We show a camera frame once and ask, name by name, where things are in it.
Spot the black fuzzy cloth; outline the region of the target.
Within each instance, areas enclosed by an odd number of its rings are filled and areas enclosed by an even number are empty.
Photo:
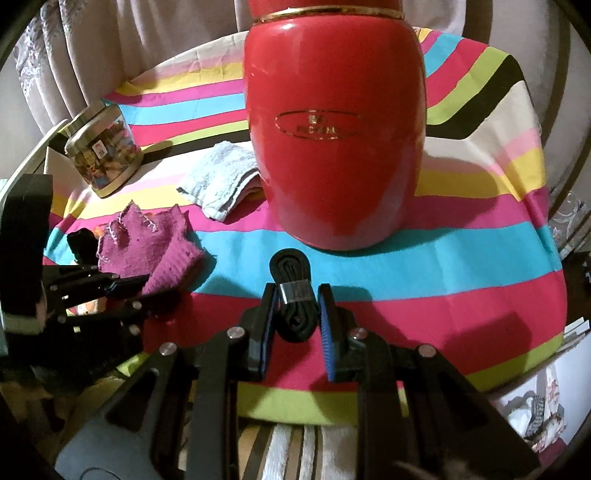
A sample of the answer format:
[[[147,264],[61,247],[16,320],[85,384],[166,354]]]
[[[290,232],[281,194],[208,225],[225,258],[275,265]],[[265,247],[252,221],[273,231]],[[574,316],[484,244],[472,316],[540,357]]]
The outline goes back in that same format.
[[[81,228],[69,233],[66,239],[78,265],[96,266],[98,264],[98,239],[91,230]]]

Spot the magenta knitted glove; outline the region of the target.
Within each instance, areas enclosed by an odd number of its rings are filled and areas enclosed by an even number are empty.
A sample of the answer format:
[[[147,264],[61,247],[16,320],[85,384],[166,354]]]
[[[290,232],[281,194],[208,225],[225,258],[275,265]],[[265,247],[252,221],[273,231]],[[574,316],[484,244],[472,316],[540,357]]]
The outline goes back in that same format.
[[[177,205],[151,214],[131,202],[98,240],[98,269],[122,279],[145,276],[143,295],[183,288],[205,257],[189,240],[189,229],[187,215]]]

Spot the purple white cardboard box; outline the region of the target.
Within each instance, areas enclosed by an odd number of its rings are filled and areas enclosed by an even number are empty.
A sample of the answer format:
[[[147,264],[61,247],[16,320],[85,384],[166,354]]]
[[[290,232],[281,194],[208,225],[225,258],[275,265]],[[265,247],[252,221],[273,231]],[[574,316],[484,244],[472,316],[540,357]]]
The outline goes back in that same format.
[[[557,354],[492,400],[534,452],[570,443],[590,412],[590,320],[567,325]]]

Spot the striped colourful tablecloth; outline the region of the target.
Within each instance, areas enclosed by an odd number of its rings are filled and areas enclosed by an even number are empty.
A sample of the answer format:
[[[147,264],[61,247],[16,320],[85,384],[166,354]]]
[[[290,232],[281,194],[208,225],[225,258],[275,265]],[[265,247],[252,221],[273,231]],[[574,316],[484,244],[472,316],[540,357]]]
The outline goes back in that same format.
[[[312,281],[389,341],[438,348],[480,390],[518,377],[562,341],[567,300],[547,224],[539,126],[518,63],[483,43],[417,32],[428,85],[426,158],[403,229],[363,252],[308,249]],[[148,215],[178,206],[209,265],[166,320],[147,321],[147,351],[207,341],[238,323],[270,282],[270,257],[297,241],[266,202],[245,200],[225,222],[205,217],[176,182],[209,145],[245,137],[242,34],[178,54],[111,95],[159,160],[113,196],[97,197],[70,161],[50,153],[54,182],[45,264],[70,265],[69,233],[102,233],[129,203]]]

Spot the gold lidded glass jar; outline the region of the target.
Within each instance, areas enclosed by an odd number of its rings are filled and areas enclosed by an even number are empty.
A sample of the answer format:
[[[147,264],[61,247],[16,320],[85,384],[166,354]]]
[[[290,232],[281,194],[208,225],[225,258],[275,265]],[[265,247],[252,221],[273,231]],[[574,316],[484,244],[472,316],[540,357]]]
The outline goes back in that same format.
[[[94,101],[63,131],[66,156],[100,198],[116,192],[142,163],[143,152],[117,104]]]

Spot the beige pleated curtain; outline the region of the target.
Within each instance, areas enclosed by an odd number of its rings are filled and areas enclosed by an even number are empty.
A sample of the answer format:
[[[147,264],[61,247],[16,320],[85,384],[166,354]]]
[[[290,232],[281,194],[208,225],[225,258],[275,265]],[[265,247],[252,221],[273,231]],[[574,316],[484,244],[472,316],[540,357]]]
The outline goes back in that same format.
[[[590,249],[590,19],[586,1],[406,1],[407,20],[519,62],[540,119],[550,226],[562,256]],[[245,31],[245,1],[5,1],[1,59],[8,176],[58,121],[158,63]]]

